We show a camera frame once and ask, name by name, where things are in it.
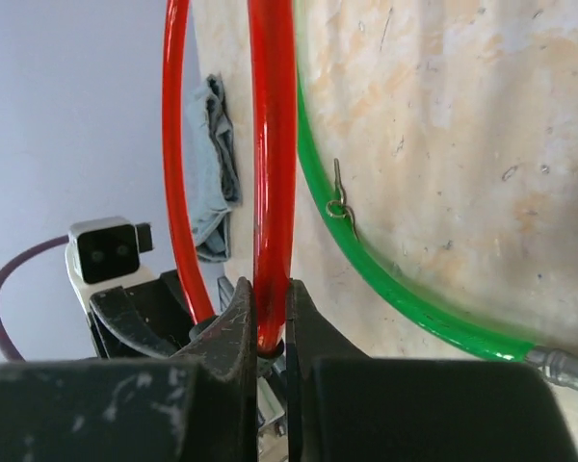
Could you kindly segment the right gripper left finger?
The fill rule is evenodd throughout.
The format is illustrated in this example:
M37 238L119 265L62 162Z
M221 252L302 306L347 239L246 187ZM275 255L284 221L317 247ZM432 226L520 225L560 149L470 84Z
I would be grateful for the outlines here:
M0 461L253 461L256 310L227 310L168 359L0 364Z

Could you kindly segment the silver key bunch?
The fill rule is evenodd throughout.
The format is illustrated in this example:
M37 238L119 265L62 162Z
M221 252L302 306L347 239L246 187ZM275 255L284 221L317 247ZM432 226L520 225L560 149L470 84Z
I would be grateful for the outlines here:
M333 170L334 170L334 188L335 192L337 193L337 197L327 202L325 207L326 213L330 218L347 219L349 221L355 239L358 241L359 237L357 235L357 230L355 226L355 212L353 208L348 204L346 189L344 188L344 185L342 183L341 169L338 158L333 159Z

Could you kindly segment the green cable lock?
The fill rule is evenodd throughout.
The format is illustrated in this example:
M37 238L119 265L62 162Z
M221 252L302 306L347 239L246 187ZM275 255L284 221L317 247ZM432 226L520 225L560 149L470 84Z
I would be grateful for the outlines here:
M299 150L365 283L578 391L578 1L299 1ZM337 197L338 158L347 219Z

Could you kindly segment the red cable lock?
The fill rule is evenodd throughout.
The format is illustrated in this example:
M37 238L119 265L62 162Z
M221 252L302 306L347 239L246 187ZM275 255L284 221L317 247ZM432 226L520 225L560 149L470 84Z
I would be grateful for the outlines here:
M181 288L194 321L212 305L190 230L182 167L182 71L189 4L167 4L162 67L163 170L171 244ZM286 322L297 171L297 70L293 7L289 1L250 1L253 90L253 288L257 350L278 351Z

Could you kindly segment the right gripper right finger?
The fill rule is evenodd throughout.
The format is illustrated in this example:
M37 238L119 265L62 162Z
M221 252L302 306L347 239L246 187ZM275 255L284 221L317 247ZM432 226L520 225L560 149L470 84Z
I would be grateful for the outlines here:
M548 386L505 362L372 358L316 308L286 299L293 461L575 461Z

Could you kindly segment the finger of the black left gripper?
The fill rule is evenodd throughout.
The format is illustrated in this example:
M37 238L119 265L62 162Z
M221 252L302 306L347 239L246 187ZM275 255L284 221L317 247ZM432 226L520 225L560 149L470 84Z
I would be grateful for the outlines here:
M155 356L154 351L145 347L145 328L127 300L126 289L116 287L90 299L93 333L100 341L100 354L106 358L169 358Z

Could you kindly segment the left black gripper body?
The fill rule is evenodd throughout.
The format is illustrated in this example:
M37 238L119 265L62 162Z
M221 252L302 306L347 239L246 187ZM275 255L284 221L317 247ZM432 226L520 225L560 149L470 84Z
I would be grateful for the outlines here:
M127 300L141 319L144 345L155 356L171 357L191 341L196 326L176 270L125 290Z

